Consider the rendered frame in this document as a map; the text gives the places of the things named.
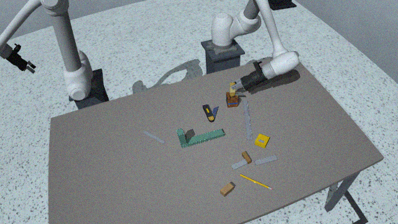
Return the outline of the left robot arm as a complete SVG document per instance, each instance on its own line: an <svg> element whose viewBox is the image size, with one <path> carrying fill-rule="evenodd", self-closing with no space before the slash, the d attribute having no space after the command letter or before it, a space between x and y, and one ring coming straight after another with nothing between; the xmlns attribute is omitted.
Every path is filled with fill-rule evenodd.
<svg viewBox="0 0 398 224"><path fill-rule="evenodd" d="M277 76L283 75L293 70L300 60L294 51L289 52L282 45L268 0L249 0L246 8L241 9L233 17L227 13L217 14L211 25L213 42L208 42L207 50L213 50L215 55L237 51L238 48L234 46L232 39L250 34L260 28L259 10L274 48L273 60L270 63Z"/></svg>

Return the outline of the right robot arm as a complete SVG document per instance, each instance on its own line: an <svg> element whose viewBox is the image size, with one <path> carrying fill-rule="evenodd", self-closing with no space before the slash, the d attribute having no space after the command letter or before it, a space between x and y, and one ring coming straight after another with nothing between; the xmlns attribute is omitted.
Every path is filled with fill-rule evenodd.
<svg viewBox="0 0 398 224"><path fill-rule="evenodd" d="M92 72L88 57L81 50L77 50L68 15L68 0L29 0L0 35L0 56L7 41L41 5L43 5L46 13L51 18L65 64L63 76L67 93L74 100L83 100L89 95L92 88L98 87L98 84L96 81L96 72Z"/></svg>

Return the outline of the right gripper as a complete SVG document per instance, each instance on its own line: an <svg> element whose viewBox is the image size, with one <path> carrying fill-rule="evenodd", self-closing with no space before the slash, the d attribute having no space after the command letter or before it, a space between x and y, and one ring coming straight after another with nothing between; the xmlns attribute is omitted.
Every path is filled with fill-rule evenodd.
<svg viewBox="0 0 398 224"><path fill-rule="evenodd" d="M34 73L35 70L33 69L36 66L32 64L30 61L26 62L24 59L22 59L21 56L18 54L18 51L20 51L21 46L19 44L15 45L16 47L13 50L11 46L6 44L5 48L2 50L3 52L1 54L1 57L3 59L8 60L13 65L17 66L21 71L25 71L26 69L28 69L30 72ZM27 64L30 65L33 69L27 66Z"/></svg>

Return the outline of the green angled bar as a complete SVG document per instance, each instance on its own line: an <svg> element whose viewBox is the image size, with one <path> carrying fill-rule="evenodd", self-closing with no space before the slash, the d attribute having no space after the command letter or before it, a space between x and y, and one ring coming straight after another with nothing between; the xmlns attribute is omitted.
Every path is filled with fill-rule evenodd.
<svg viewBox="0 0 398 224"><path fill-rule="evenodd" d="M209 141L209 140L220 138L220 137L224 136L224 132L223 132L222 129L218 129L218 130L215 130L215 131L211 131L209 133L197 135L197 136L186 138L186 139L185 139L185 135L183 133L182 128L177 129L176 132L178 134L178 138L180 140L182 148L188 147L188 146L192 146L192 145L195 145L195 144L199 144L201 142Z"/></svg>

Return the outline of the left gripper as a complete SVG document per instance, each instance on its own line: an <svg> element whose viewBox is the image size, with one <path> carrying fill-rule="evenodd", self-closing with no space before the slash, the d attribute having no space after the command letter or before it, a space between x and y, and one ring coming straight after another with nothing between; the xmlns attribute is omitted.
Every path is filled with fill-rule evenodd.
<svg viewBox="0 0 398 224"><path fill-rule="evenodd" d="M253 62L255 71L251 72L249 75L242 77L241 79L239 78L238 80L232 82L236 83L235 85L231 86L232 89L235 89L239 86L243 86L245 90L250 89L252 86L257 85L265 80L270 80L277 75L275 74L275 71L272 68L272 65L270 62L264 64L262 68L260 67L260 62Z"/></svg>

